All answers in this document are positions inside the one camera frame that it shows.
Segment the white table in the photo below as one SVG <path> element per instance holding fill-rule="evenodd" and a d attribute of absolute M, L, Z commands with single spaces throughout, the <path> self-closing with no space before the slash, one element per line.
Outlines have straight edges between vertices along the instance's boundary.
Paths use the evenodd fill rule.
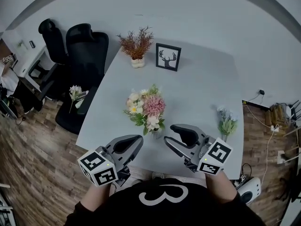
<path fill-rule="evenodd" d="M 187 43 L 155 40 L 181 47 L 177 72 L 157 68 L 154 44 L 145 56 L 146 66 L 134 69 L 130 58 L 119 51 L 110 65 L 89 108 L 81 128 L 77 145 L 96 149 L 113 138 L 143 134 L 143 127 L 136 127 L 123 114 L 131 89 L 148 89 L 153 83 L 162 88 L 166 103 L 164 112 L 165 135 L 175 137 L 170 125 L 185 123 L 201 128 L 206 134 L 221 137 L 218 131 L 216 108 L 220 105 L 231 109 L 238 116 L 238 128 L 227 143 L 234 150 L 225 166 L 230 179 L 238 179 L 241 169 L 244 121 L 238 73 L 232 56 L 216 50 Z M 144 144 L 132 166 L 189 178 L 203 178 L 201 172 L 193 173 L 183 164 L 163 141 L 146 135 Z"/>
<path fill-rule="evenodd" d="M 39 91 L 40 86 L 29 76 L 28 72 L 34 63 L 44 54 L 46 49 L 46 45 L 30 48 L 24 58 L 20 59 L 13 69 L 18 77 L 26 78 Z"/>

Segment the white number print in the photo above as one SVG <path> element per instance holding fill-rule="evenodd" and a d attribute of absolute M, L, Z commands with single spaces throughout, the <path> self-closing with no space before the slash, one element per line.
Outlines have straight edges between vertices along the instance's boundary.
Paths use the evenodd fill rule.
<path fill-rule="evenodd" d="M 175 198 L 175 197 L 169 196 L 166 192 L 164 192 L 159 198 L 157 198 L 155 200 L 146 200 L 145 199 L 146 193 L 140 193 L 139 194 L 140 202 L 142 202 L 146 206 L 155 206 L 155 205 L 161 203 L 164 199 L 167 199 L 167 200 L 169 200 L 170 202 L 173 202 L 173 203 L 178 203 L 178 202 L 181 202 L 183 199 L 185 199 L 188 195 L 188 188 L 183 186 L 183 185 L 168 184 L 168 185 L 160 185 L 160 186 L 179 187 L 183 190 L 183 194 L 180 197 Z"/>

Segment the black frame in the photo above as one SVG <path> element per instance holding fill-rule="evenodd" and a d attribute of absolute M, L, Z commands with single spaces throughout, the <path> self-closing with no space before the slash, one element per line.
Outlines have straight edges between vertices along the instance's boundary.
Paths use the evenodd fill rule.
<path fill-rule="evenodd" d="M 159 62 L 159 47 L 169 48 L 169 49 L 173 49 L 173 50 L 177 50 L 178 51 L 177 62 L 175 64 L 175 68 L 168 68 L 168 67 L 165 67 L 165 66 L 160 66 L 158 64 L 158 62 Z M 167 44 L 156 43 L 156 67 L 167 69 L 167 70 L 172 70 L 172 71 L 178 71 L 180 55 L 181 55 L 181 48 L 175 47 L 175 46 L 171 46 L 171 45 L 167 45 Z"/>

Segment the white device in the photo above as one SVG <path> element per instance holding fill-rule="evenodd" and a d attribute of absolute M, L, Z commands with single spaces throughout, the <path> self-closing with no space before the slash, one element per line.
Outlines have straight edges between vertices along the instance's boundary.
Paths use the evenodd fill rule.
<path fill-rule="evenodd" d="M 286 113 L 287 118 L 291 118 L 291 116 L 292 116 L 292 110 L 291 110 L 291 108 L 289 106 L 285 107 L 285 113 Z"/>
<path fill-rule="evenodd" d="M 242 201 L 250 204 L 255 198 L 261 194 L 261 183 L 258 177 L 252 178 L 243 184 L 238 190 Z"/>

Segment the picture frame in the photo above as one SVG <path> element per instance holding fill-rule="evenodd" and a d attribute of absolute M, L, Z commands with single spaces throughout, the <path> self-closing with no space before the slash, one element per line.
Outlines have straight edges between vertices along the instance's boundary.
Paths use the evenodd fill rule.
<path fill-rule="evenodd" d="M 156 43 L 156 67 L 178 71 L 180 55 L 181 48 L 167 44 Z"/>

